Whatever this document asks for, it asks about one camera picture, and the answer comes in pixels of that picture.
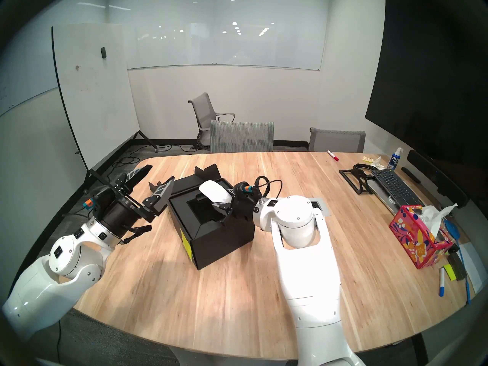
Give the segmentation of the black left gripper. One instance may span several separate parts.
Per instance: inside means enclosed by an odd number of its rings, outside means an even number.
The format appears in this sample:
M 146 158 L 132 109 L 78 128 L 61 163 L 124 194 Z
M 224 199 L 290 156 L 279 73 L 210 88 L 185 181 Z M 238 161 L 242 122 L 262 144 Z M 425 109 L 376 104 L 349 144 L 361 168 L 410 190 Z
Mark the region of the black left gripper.
M 145 165 L 129 173 L 123 173 L 114 185 L 104 185 L 92 195 L 92 213 L 95 221 L 114 236 L 123 237 L 130 232 L 132 237 L 139 237 L 151 231 L 150 223 L 167 207 L 173 191 L 174 176 L 164 183 L 159 181 L 156 185 L 149 182 L 152 195 L 141 204 L 130 196 L 134 187 L 147 176 L 152 167 Z M 134 227 L 134 223 L 139 219 L 144 219 L 149 224 Z

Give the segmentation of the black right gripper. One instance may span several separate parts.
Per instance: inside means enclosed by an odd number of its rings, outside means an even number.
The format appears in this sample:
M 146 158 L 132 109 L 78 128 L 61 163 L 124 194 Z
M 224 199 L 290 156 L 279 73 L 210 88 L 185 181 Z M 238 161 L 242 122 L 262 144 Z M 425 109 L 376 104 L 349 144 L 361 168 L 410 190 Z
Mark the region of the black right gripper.
M 239 196 L 238 188 L 230 188 L 228 192 L 232 197 L 231 202 L 213 202 L 213 208 L 221 214 L 233 216 L 238 220 L 252 222 L 256 198 L 253 196 Z

